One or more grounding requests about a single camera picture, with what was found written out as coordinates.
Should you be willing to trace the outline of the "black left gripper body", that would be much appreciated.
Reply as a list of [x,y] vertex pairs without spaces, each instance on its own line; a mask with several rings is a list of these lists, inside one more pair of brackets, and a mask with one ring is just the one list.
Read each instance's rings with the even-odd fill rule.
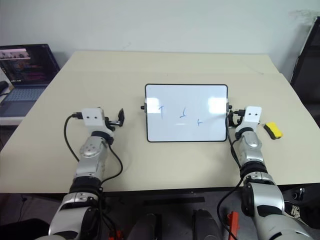
[[108,117],[104,118],[104,123],[106,127],[111,130],[112,132],[115,131],[116,127],[120,126],[120,121],[119,120],[109,120]]

